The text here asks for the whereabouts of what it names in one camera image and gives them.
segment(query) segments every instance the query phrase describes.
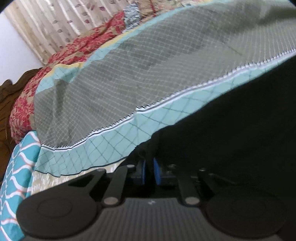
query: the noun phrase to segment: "black disc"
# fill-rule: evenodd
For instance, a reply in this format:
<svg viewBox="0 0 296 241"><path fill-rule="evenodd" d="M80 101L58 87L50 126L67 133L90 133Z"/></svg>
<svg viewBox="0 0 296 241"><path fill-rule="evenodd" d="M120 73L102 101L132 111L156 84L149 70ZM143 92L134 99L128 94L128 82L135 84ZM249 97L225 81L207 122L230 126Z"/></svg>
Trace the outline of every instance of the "black disc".
<svg viewBox="0 0 296 241"><path fill-rule="evenodd" d="M97 214L98 205L89 196L36 196L25 199L17 210L22 231L32 237L60 239L72 236L86 229Z"/></svg>
<svg viewBox="0 0 296 241"><path fill-rule="evenodd" d="M287 217L281 200L243 186L223 189L207 203L206 213L220 231L240 238L271 236Z"/></svg>

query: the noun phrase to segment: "teal patterned fabric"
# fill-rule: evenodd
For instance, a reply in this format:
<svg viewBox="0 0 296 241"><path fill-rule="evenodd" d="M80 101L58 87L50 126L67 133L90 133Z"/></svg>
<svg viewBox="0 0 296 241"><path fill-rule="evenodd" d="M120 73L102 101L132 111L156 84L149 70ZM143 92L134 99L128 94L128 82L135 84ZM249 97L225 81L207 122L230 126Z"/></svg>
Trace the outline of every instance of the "teal patterned fabric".
<svg viewBox="0 0 296 241"><path fill-rule="evenodd" d="M35 131L30 131L13 150L0 190L1 241L19 241L24 237L15 214L21 201L31 194L31 176L39 151Z"/></svg>
<svg viewBox="0 0 296 241"><path fill-rule="evenodd" d="M80 173L91 167L103 167L126 157L138 144L167 125L199 110L202 106L278 66L295 52L282 55L270 62L243 66L235 73L216 82L206 83L172 97L160 105L150 106L122 121L116 128L94 131L87 139L70 148L50 149L42 146L36 170L54 176Z"/></svg>

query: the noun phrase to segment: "bed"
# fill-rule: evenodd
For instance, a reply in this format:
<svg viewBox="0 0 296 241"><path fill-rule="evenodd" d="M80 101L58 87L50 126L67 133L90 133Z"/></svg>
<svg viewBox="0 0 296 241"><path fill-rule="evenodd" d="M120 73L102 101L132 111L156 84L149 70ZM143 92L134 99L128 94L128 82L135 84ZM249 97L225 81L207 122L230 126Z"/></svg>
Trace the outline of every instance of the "bed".
<svg viewBox="0 0 296 241"><path fill-rule="evenodd" d="M9 116L15 100L23 91L25 85L34 77L40 69L32 69L25 72L16 84L6 80L0 87L0 145L1 145L1 169L0 176L5 173L11 153L15 147L15 141L11 137Z"/></svg>
<svg viewBox="0 0 296 241"><path fill-rule="evenodd" d="M152 7L142 1L136 10L140 19L133 14L127 20L128 14L117 13L106 25L53 55L47 66L32 70L30 81L23 80L28 84L14 91L12 99L20 97L12 111L13 100L9 108L1 109L10 116L11 135L5 131L5 139L1 139L7 146L3 163L8 167L1 188L0 235L13 241L22 237L14 213L23 198L94 168L114 171L156 130L178 122L295 55L294 19L274 22L274 14L270 15L289 9L294 16L288 1L275 1L275 6L265 1L259 1L259 5L254 1L207 1L196 7L199 2L166 2L164 7L161 1L155 1L155 6L152 1ZM257 11L248 13L253 18L244 16L235 22L237 16L232 13L244 9L242 4L245 9L252 9L252 4L255 9L265 9L266 18L274 26L262 24L260 30L265 35L260 35ZM227 22L221 21L225 13ZM205 25L206 19L215 21ZM237 33L234 29L243 23L255 27ZM207 32L205 28L210 33L206 41L197 34ZM231 31L225 35L218 31L223 28ZM281 30L280 36L273 28ZM256 37L248 40L246 33ZM199 45L192 45L196 38L201 38ZM171 84L174 78L176 85Z"/></svg>

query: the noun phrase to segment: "blanket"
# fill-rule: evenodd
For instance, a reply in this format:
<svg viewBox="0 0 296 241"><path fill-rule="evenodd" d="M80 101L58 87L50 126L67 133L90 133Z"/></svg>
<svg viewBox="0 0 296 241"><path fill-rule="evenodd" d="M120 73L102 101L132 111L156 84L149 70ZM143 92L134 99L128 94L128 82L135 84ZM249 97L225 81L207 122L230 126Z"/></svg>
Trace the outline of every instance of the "blanket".
<svg viewBox="0 0 296 241"><path fill-rule="evenodd" d="M31 195L31 175L39 151L36 132L30 131L12 152L0 190L0 240L19 241L24 237L16 211L21 201Z"/></svg>
<svg viewBox="0 0 296 241"><path fill-rule="evenodd" d="M35 129L33 98L42 78L57 64L85 62L102 44L122 33L125 29L123 19L124 13L119 11L108 22L77 37L65 48L53 54L48 63L27 83L9 118L11 137L16 143L19 143L28 131Z"/></svg>
<svg viewBox="0 0 296 241"><path fill-rule="evenodd" d="M34 100L36 169L69 175L123 159L235 85L205 87L239 85L291 57L295 17L288 1L176 9L102 46L63 78L63 68L55 71Z"/></svg>

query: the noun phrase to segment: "curtain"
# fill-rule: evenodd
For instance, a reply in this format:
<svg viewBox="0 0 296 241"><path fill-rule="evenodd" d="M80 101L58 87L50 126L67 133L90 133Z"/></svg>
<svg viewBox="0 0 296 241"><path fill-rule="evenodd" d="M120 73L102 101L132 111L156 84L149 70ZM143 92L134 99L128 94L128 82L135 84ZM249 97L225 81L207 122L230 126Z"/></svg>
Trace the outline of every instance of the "curtain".
<svg viewBox="0 0 296 241"><path fill-rule="evenodd" d="M5 14L39 60L108 21L129 0L14 0Z"/></svg>

